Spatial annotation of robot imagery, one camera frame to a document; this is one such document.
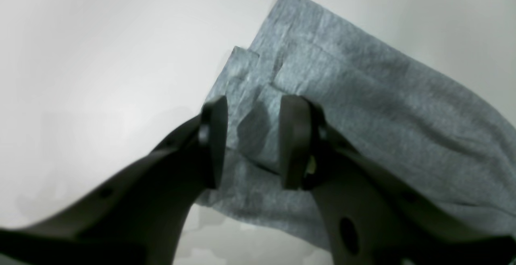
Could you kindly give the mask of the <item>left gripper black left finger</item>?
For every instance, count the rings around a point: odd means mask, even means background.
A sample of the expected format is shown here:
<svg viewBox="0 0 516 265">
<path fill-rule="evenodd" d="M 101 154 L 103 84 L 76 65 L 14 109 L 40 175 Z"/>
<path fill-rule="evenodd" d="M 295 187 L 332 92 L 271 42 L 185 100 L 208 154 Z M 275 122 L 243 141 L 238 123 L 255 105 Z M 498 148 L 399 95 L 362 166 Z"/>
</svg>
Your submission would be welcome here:
<svg viewBox="0 0 516 265">
<path fill-rule="evenodd" d="M 26 265 L 171 265 L 197 197 L 221 183 L 227 98 L 203 105 L 148 155 L 62 211 L 1 230 L 1 254 Z"/>
</svg>

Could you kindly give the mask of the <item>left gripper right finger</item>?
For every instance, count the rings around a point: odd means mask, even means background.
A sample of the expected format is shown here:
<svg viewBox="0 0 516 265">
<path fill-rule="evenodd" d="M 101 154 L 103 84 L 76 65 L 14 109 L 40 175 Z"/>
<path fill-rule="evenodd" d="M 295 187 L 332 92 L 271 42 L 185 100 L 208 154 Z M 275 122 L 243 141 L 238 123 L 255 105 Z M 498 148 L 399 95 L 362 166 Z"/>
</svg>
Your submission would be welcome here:
<svg viewBox="0 0 516 265">
<path fill-rule="evenodd" d="M 369 160 L 328 125 L 322 108 L 281 98 L 279 171 L 309 191 L 336 265 L 510 265 L 515 240 L 475 230 Z"/>
</svg>

